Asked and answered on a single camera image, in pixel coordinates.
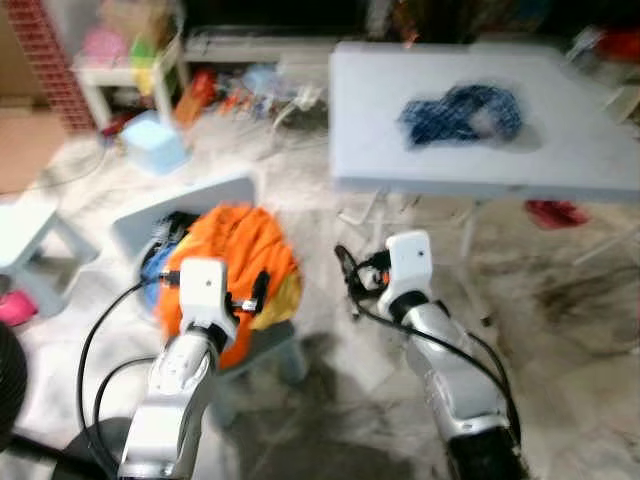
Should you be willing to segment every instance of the blue checkered cloth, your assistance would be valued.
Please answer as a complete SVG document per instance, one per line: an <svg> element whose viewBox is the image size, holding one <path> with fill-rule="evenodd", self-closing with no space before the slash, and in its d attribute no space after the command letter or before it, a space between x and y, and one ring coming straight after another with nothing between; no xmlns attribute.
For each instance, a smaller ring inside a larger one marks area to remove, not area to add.
<svg viewBox="0 0 640 480"><path fill-rule="evenodd" d="M477 114L490 124L492 136L504 140L513 139L522 128L513 94L485 85L454 87L436 101L411 101L398 121L406 128L411 147L442 140L473 142L487 137L470 123Z"/></svg>

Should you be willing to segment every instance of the white folding table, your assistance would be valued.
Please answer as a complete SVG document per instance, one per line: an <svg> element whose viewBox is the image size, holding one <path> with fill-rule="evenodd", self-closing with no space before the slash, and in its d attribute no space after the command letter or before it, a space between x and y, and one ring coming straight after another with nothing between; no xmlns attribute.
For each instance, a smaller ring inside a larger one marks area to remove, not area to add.
<svg viewBox="0 0 640 480"><path fill-rule="evenodd" d="M483 201L508 195L640 200L640 144L603 112L587 81L549 48L405 49L344 42L331 56L330 82L331 175L337 188L478 200L466 221L458 273L480 318L489 310L466 263ZM407 102L441 98L455 85L472 83L514 92L524 112L521 134L503 145L408 149L397 121Z"/></svg>

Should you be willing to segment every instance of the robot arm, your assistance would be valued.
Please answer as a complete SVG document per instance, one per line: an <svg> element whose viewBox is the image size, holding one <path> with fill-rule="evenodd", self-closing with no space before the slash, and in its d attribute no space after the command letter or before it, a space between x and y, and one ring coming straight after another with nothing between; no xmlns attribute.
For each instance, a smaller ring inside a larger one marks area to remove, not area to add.
<svg viewBox="0 0 640 480"><path fill-rule="evenodd" d="M204 410L213 400L219 355L236 336L234 308L258 312L268 275L254 286L254 298L232 302L226 266L188 258L180 270L180 335L151 368L147 393L134 414L125 444L120 479L187 480L200 441Z"/></svg>
<svg viewBox="0 0 640 480"><path fill-rule="evenodd" d="M464 327L434 302L430 282L433 266L429 237L412 231L389 237L390 281L378 301L378 310L396 322L410 325L473 355ZM407 348L408 362L427 384L436 421L445 440L507 427L504 398L491 380L442 347L413 337Z"/></svg>

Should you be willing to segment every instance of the orange cloth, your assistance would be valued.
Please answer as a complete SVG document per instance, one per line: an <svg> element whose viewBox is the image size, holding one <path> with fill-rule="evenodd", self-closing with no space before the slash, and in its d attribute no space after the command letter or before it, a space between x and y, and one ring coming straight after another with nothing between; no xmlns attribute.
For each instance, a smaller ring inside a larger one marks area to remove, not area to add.
<svg viewBox="0 0 640 480"><path fill-rule="evenodd" d="M283 280L298 273L291 247L286 244L278 222L262 208L220 205L200 217L189 234L171 254L166 268L179 270L187 257L220 258L227 264L227 290L234 299L248 299L258 274L266 270L271 276L269 299ZM179 289L162 286L156 307L165 333L180 331ZM239 313L236 342L220 357L220 368L241 362L249 351L252 315Z"/></svg>

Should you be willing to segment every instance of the metal table leg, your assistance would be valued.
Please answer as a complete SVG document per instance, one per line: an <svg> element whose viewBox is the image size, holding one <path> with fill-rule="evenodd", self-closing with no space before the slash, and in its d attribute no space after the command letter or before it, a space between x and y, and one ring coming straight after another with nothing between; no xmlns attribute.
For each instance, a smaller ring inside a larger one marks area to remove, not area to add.
<svg viewBox="0 0 640 480"><path fill-rule="evenodd" d="M369 217L371 216L371 212L373 211L373 207L378 202L378 200L383 196L384 194L382 193L382 190L377 190L376 193L373 195L373 197L371 197L371 200L365 207L364 212L362 212L362 215L360 215L357 218L352 217L351 215L347 215L343 211L338 213L338 218L342 220L344 223L351 225L352 227L360 227L365 223L367 223L367 221L369 220Z"/></svg>
<svg viewBox="0 0 640 480"><path fill-rule="evenodd" d="M606 242L601 243L600 245L596 245L594 248L589 250L588 252L580 255L573 261L573 266L577 267L578 265L586 262L587 260L601 254L602 252L614 247L620 242L624 242L630 238L633 238L635 235L640 234L640 225L634 225L629 230L619 233L615 237L607 240Z"/></svg>
<svg viewBox="0 0 640 480"><path fill-rule="evenodd" d="M480 288L469 270L469 257L476 232L478 214L485 203L485 201L476 200L469 216L464 222L460 252L458 261L453 266L453 273L469 298L475 317L478 318L483 325L489 326L491 325L491 308L480 292Z"/></svg>

